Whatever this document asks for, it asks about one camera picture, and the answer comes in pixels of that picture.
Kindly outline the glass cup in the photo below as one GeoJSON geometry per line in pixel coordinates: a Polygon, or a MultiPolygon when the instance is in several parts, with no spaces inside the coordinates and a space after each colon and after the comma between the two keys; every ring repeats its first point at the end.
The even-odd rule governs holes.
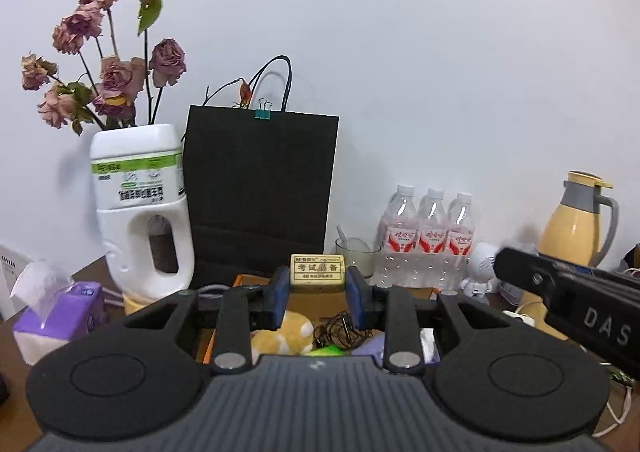
{"type": "Polygon", "coordinates": [[[336,231],[334,247],[337,255],[343,256],[346,267],[356,267],[365,279],[371,279],[382,251],[381,245],[375,241],[348,236],[339,224],[336,231]]]}

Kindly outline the white detergent bottle vase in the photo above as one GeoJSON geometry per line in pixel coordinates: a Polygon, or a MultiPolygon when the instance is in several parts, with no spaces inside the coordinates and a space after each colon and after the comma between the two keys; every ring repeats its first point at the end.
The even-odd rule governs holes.
{"type": "Polygon", "coordinates": [[[194,271],[194,249],[182,145],[168,123],[97,133],[90,146],[96,216],[108,270],[130,299],[154,302],[186,289],[194,271]],[[177,271],[155,267],[150,221],[170,225],[177,271]]]}

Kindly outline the black paper bag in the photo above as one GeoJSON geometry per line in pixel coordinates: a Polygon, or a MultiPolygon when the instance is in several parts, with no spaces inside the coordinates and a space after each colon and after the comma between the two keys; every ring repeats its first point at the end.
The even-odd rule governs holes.
{"type": "Polygon", "coordinates": [[[183,170],[194,248],[192,287],[270,276],[294,253],[322,253],[337,142],[335,116],[299,114],[288,99],[255,119],[260,74],[240,101],[191,106],[183,170]]]}

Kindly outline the middle water bottle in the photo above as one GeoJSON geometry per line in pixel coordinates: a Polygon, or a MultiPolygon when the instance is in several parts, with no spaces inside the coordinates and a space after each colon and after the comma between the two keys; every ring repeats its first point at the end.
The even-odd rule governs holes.
{"type": "Polygon", "coordinates": [[[448,234],[448,217],[444,208],[444,192],[428,189],[418,209],[416,236],[416,273],[424,287],[441,290],[446,282],[444,252],[448,234]]]}

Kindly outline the water bottle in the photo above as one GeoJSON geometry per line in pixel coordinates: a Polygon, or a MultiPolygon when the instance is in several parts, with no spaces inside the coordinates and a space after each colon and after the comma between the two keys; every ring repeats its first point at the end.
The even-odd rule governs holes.
{"type": "Polygon", "coordinates": [[[414,280],[413,250],[419,219],[413,202],[414,187],[398,184],[378,224],[376,241],[381,246],[375,283],[378,286],[410,286],[414,280]]]}
{"type": "Polygon", "coordinates": [[[448,257],[444,283],[446,289],[456,289],[463,279],[475,228],[472,195],[460,192],[448,210],[448,234],[445,244],[448,257]]]}
{"type": "Polygon", "coordinates": [[[441,290],[446,282],[444,252],[448,234],[448,217],[444,208],[444,192],[428,189],[418,209],[416,236],[416,273],[424,287],[441,290]]]}

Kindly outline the yellow eraser box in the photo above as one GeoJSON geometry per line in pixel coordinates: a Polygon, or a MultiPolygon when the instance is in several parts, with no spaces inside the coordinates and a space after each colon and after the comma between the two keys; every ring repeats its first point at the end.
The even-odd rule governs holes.
{"type": "Polygon", "coordinates": [[[290,262],[290,284],[292,290],[335,293],[344,289],[345,270],[342,255],[294,253],[290,262]]]}

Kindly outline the left water bottle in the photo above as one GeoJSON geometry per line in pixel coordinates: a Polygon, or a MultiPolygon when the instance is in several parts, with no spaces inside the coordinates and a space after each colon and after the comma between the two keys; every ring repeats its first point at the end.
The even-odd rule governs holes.
{"type": "Polygon", "coordinates": [[[398,184],[378,224],[376,241],[381,246],[375,283],[378,286],[410,286],[414,280],[413,250],[419,219],[413,202],[414,187],[398,184]]]}

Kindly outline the yellow thermos jug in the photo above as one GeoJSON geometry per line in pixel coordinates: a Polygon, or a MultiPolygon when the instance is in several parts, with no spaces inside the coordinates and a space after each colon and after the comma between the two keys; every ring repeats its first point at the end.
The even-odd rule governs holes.
{"type": "Polygon", "coordinates": [[[613,184],[583,171],[568,172],[564,192],[542,231],[538,253],[597,268],[614,242],[620,206],[603,194],[613,184]]]}

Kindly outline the yellow mug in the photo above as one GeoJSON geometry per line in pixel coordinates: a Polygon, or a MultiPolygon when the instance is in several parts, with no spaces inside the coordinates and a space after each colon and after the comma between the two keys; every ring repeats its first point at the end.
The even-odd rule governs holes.
{"type": "Polygon", "coordinates": [[[144,297],[126,293],[126,291],[122,293],[122,303],[126,315],[134,314],[159,300],[162,300],[162,297],[144,297]]]}

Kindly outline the right water bottle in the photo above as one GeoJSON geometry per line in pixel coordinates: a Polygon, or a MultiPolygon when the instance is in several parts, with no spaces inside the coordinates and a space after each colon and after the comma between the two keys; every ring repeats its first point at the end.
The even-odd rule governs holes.
{"type": "Polygon", "coordinates": [[[472,195],[460,192],[448,210],[448,234],[445,244],[448,257],[444,283],[446,289],[456,289],[463,279],[475,228],[472,195]]]}

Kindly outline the dried pink roses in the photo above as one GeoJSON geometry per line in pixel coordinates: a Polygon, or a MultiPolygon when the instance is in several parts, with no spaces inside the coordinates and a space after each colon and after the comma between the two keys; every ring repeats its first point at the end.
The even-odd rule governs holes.
{"type": "Polygon", "coordinates": [[[37,112],[47,126],[69,127],[77,135],[87,125],[103,131],[133,128],[138,124],[139,105],[152,125],[165,90],[186,72],[186,52],[177,40],[150,42],[149,31],[160,18],[163,0],[133,0],[138,4],[142,54],[120,55],[113,16],[118,1],[79,0],[53,28],[54,51],[79,58],[79,77],[65,80],[57,63],[35,53],[22,57],[22,88],[43,92],[37,112]]]}

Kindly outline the purple knit pouch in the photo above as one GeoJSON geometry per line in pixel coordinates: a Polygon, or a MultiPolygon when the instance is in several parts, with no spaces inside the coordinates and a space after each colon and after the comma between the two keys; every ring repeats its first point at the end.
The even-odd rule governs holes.
{"type": "Polygon", "coordinates": [[[385,335],[378,333],[363,342],[362,345],[352,350],[353,356],[371,356],[381,361],[384,357],[385,335]]]}

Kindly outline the purple tissue box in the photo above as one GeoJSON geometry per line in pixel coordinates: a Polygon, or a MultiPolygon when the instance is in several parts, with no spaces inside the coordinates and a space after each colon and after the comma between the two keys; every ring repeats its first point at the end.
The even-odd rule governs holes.
{"type": "Polygon", "coordinates": [[[30,366],[106,323],[102,285],[75,282],[44,261],[26,265],[11,298],[26,305],[13,325],[13,337],[30,366]]]}

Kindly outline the red cardboard box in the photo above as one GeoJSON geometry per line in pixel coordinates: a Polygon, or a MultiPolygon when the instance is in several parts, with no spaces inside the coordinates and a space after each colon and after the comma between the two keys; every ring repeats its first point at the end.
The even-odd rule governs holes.
{"type": "MultiPolygon", "coordinates": [[[[268,279],[252,275],[238,275],[233,282],[232,287],[244,287],[255,289],[257,287],[267,287],[268,279]]],[[[229,286],[222,284],[206,285],[198,289],[198,299],[212,300],[221,297],[229,286]]],[[[417,295],[428,299],[432,294],[431,288],[417,289],[417,295]]],[[[284,293],[276,293],[274,300],[265,300],[263,302],[269,309],[282,311],[282,319],[286,310],[294,311],[306,316],[306,318],[314,325],[314,328],[320,326],[321,323],[328,322],[331,317],[340,312],[346,311],[348,314],[348,305],[344,291],[336,291],[335,293],[323,293],[323,291],[298,291],[292,290],[287,286],[284,293]]],[[[198,353],[196,360],[202,363],[209,363],[212,358],[213,346],[215,342],[215,330],[203,329],[204,336],[198,344],[198,353]]]]}

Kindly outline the white tissue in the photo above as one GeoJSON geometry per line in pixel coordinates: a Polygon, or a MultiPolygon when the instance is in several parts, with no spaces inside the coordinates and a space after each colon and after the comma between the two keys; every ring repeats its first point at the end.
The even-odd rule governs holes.
{"type": "Polygon", "coordinates": [[[425,364],[435,364],[440,361],[433,328],[422,328],[420,339],[425,364]]]}

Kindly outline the yellow white plush toy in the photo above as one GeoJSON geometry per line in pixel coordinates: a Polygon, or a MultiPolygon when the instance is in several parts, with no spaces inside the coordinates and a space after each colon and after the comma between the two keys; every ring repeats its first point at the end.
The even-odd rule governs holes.
{"type": "Polygon", "coordinates": [[[314,349],[314,325],[303,314],[286,310],[281,326],[275,331],[254,331],[250,346],[254,363],[264,354],[306,354],[314,349]]]}

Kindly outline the white robot speaker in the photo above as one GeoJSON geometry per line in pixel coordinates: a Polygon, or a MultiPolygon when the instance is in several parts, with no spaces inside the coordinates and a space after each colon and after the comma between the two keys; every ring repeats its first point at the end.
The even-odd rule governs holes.
{"type": "Polygon", "coordinates": [[[466,276],[459,285],[462,294],[484,303],[489,303],[488,295],[497,295],[506,300],[501,289],[501,281],[494,270],[495,259],[500,250],[502,246],[486,242],[479,242],[473,246],[466,259],[466,276]]]}

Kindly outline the teal binder clip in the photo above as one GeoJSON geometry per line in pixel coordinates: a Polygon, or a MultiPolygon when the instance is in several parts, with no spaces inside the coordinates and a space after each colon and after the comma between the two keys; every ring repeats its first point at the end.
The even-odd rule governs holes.
{"type": "Polygon", "coordinates": [[[254,118],[258,120],[269,120],[271,116],[271,107],[272,103],[270,102],[270,100],[261,97],[258,100],[258,106],[255,109],[254,118]]]}

